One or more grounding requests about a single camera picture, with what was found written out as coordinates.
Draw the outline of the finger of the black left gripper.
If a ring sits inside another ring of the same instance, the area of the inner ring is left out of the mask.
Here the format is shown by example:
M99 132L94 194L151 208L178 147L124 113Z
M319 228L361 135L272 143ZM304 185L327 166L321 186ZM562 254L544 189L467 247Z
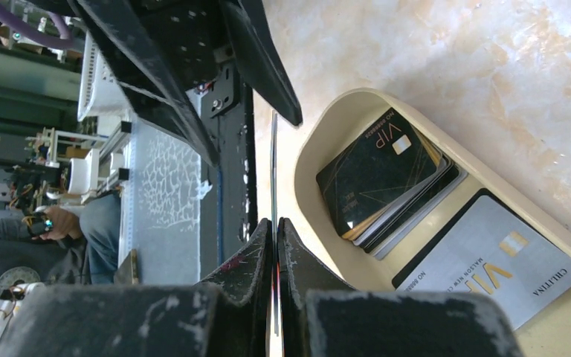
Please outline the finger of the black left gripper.
M275 48L262 1L219 5L238 72L291 125L301 125L301 105Z
M101 50L135 114L188 144L210 166L219 153L155 41L129 1L70 1Z

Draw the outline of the operator hand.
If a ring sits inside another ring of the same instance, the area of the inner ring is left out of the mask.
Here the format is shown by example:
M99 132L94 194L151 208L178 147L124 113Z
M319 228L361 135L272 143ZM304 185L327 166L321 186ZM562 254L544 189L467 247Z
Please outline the operator hand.
M60 206L50 206L44 210L44 213L53 222L54 227L49 232L33 237L34 240L59 240L67 236L72 239L84 237L80 227L80 217L75 213Z

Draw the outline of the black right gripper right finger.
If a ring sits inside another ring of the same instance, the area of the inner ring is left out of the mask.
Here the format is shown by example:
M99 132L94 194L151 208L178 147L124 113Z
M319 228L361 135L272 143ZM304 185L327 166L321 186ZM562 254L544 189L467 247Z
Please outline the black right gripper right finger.
M520 356L501 308L470 293L354 289L279 222L286 356Z

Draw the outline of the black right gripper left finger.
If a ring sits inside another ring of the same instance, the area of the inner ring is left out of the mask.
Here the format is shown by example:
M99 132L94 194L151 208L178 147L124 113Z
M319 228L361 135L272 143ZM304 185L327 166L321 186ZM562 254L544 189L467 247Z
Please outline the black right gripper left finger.
M264 356L271 222L193 286L51 286L0 341L0 356Z

